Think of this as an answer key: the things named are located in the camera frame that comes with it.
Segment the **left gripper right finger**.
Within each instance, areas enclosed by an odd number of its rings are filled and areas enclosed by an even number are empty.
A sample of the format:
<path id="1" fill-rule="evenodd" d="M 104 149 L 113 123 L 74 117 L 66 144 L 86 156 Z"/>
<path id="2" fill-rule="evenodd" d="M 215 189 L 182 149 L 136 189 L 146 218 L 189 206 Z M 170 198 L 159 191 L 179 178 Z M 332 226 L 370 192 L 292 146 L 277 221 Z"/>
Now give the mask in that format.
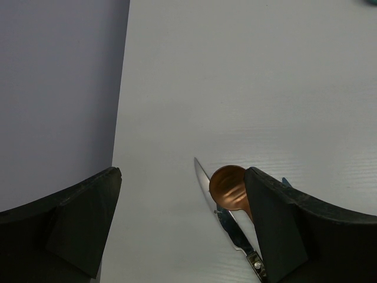
<path id="1" fill-rule="evenodd" d="M 376 216 L 324 202 L 256 167 L 244 183 L 269 282 L 376 282 Z"/>

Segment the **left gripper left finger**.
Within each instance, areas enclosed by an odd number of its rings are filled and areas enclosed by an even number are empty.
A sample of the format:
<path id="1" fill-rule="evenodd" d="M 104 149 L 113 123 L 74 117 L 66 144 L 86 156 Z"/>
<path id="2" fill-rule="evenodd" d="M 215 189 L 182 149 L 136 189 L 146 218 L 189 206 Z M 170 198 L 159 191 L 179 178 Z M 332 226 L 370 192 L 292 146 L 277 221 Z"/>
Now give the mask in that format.
<path id="1" fill-rule="evenodd" d="M 100 270 L 121 190 L 109 167 L 1 212 L 1 282 L 91 282 Z"/>

